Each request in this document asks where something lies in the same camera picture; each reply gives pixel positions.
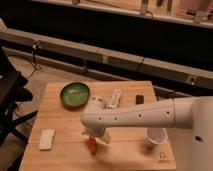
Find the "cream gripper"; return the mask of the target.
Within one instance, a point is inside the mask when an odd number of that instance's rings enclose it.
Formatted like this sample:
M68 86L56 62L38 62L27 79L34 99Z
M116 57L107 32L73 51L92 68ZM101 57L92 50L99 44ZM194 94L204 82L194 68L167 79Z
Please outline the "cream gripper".
M99 129L99 130L92 130L92 129L85 128L82 132L82 135L89 135L89 136L99 138L106 144L109 144L111 142L111 136L105 128Z

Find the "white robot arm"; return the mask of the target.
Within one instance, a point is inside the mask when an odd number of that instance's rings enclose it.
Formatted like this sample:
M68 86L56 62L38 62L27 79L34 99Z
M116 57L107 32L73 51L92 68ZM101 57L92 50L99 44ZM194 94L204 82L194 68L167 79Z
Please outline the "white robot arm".
M102 137L110 127L192 129L188 171L213 171L213 96L164 99L116 109L104 109L98 100L91 100L81 123L95 137Z

